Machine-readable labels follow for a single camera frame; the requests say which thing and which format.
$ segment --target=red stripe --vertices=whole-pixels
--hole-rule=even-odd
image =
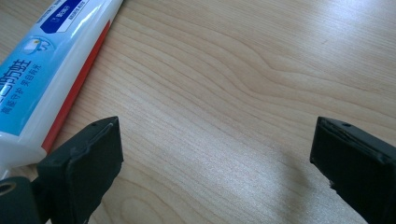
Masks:
[[[106,37],[106,34],[107,34],[109,28],[110,28],[110,21],[107,22],[104,30],[102,31],[102,33],[99,35],[98,39],[96,40],[96,43],[93,46],[90,55],[88,56],[84,65],[82,66],[81,71],[79,71],[79,74],[76,78],[75,83],[73,84],[69,94],[67,94],[67,97],[64,100],[64,104],[62,105],[61,110],[59,111],[58,115],[56,116],[55,121],[53,122],[52,126],[50,127],[49,133],[47,134],[46,138],[44,139],[43,145],[41,145],[47,151],[47,153],[50,153],[52,144],[53,144],[56,136],[58,135],[58,132],[61,130],[62,125],[64,124],[64,120],[66,119],[67,114],[70,111],[70,108],[72,107],[74,101],[76,100],[78,92],[81,89],[81,86],[84,83],[85,78],[87,77],[88,73],[90,72],[93,61],[95,60],[95,58],[99,52],[99,49],[101,48],[101,46],[105,40],[105,37]]]

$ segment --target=table surface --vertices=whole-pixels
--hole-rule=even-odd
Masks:
[[[0,62],[51,3],[0,0]],[[318,116],[396,145],[395,19],[390,0],[125,0],[55,143],[120,117],[91,223],[364,223],[308,158]]]

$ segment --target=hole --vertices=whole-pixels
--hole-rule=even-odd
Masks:
[[[10,193],[17,187],[17,184],[14,182],[4,183],[0,185],[0,196]]]

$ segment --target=white toothpaste tube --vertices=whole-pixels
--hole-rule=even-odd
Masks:
[[[0,179],[49,152],[122,0],[56,0],[0,67]]]

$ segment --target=wooden table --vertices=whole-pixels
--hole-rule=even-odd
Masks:
[[[0,0],[0,62],[51,2]],[[125,0],[55,147],[120,117],[91,223],[364,223],[309,153],[318,116],[395,146],[395,73],[394,1]]]

